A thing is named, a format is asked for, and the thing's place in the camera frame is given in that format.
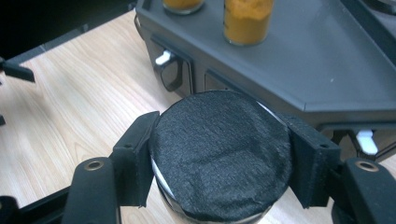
wooden surface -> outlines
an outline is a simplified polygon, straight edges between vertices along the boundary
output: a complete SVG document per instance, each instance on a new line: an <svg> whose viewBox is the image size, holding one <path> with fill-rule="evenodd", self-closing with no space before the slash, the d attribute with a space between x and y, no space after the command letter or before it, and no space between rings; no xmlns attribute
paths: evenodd
<svg viewBox="0 0 396 224"><path fill-rule="evenodd" d="M20 206L70 185L75 167L107 157L140 115L180 98L155 78L127 13L23 64L36 83L0 74L0 195ZM395 174L395 157L383 162ZM332 223L330 206L304 210L290 189L261 223ZM174 223L153 185L147 208L122 208L123 223Z"/></svg>

glass jar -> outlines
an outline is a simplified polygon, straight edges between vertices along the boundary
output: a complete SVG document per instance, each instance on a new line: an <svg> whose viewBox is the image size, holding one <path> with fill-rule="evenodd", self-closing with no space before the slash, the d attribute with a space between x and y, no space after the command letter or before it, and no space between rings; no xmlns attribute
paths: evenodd
<svg viewBox="0 0 396 224"><path fill-rule="evenodd" d="M224 0L224 36L235 45L254 45L267 35L274 0Z"/></svg>
<svg viewBox="0 0 396 224"><path fill-rule="evenodd" d="M190 14L198 10L205 0L163 0L163 7L181 15Z"/></svg>

black fabric cover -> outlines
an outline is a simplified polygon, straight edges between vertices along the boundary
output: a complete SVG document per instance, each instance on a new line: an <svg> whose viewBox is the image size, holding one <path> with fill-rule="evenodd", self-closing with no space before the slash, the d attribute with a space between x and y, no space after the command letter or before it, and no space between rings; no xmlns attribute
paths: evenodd
<svg viewBox="0 0 396 224"><path fill-rule="evenodd" d="M238 92L207 91L172 105L149 143L180 207L197 220L256 215L288 186L287 126Z"/></svg>

jar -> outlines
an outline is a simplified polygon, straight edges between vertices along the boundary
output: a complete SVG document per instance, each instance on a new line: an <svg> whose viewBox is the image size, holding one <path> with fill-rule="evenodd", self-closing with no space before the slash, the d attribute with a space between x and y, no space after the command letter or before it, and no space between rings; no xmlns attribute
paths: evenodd
<svg viewBox="0 0 396 224"><path fill-rule="evenodd" d="M274 0L224 0L224 36L235 45L254 45L267 35Z"/></svg>
<svg viewBox="0 0 396 224"><path fill-rule="evenodd" d="M205 0L163 0L163 7L181 15L190 14L198 10Z"/></svg>

